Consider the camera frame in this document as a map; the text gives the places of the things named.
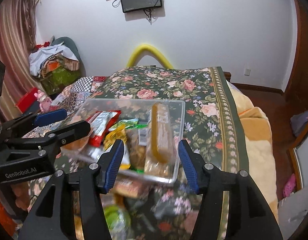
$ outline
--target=pink slipper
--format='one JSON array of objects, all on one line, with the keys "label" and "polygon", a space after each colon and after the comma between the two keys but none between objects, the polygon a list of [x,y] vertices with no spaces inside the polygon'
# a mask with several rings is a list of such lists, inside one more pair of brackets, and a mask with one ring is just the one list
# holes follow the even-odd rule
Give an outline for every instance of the pink slipper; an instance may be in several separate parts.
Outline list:
[{"label": "pink slipper", "polygon": [[293,192],[296,186],[296,179],[294,173],[289,178],[288,182],[285,184],[283,189],[283,197],[288,197]]}]

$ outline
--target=wall outlet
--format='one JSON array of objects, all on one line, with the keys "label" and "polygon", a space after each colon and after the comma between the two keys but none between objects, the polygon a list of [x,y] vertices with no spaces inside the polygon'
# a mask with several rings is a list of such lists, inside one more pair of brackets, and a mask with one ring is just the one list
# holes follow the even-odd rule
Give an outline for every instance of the wall outlet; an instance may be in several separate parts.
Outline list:
[{"label": "wall outlet", "polygon": [[244,75],[249,76],[250,73],[251,73],[251,70],[249,68],[246,68],[245,71],[244,71]]}]

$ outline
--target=curtain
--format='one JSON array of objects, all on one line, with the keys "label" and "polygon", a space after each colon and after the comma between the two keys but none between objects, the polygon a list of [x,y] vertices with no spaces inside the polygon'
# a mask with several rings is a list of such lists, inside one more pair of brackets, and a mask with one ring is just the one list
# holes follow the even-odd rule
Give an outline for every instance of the curtain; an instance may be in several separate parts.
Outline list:
[{"label": "curtain", "polygon": [[40,84],[29,73],[28,56],[36,35],[35,0],[4,0],[0,5],[0,61],[6,66],[0,121],[21,113],[15,104]]}]

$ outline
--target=bed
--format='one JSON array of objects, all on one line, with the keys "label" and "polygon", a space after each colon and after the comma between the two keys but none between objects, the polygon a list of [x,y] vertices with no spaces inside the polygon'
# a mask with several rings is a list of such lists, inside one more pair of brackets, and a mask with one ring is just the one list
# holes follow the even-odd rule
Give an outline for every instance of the bed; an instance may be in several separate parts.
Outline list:
[{"label": "bed", "polygon": [[[220,169],[249,171],[277,218],[276,174],[272,134],[261,109],[233,88],[221,67],[174,70],[139,66],[107,78],[85,77],[67,87],[53,110],[75,111],[87,98],[180,99],[186,103],[183,138],[206,162]],[[26,137],[43,136],[59,123],[36,128]],[[61,153],[55,167],[76,171],[79,163]],[[30,182],[31,206],[49,177]],[[134,239],[189,239],[201,196],[187,186],[182,167],[173,188],[153,187],[146,200],[125,198]],[[224,193],[219,239],[226,233],[228,193]]]}]

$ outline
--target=green snack wrapper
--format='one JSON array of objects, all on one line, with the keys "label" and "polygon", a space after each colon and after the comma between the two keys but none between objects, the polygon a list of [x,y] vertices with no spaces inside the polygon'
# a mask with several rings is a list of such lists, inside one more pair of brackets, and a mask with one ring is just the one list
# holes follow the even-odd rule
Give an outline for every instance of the green snack wrapper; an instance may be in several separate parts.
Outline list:
[{"label": "green snack wrapper", "polygon": [[108,130],[110,132],[114,131],[115,129],[120,127],[122,124],[125,125],[126,129],[134,128],[138,124],[138,119],[134,118],[134,119],[123,119],[123,120],[120,120],[116,124],[114,124],[111,128],[109,128]]}]

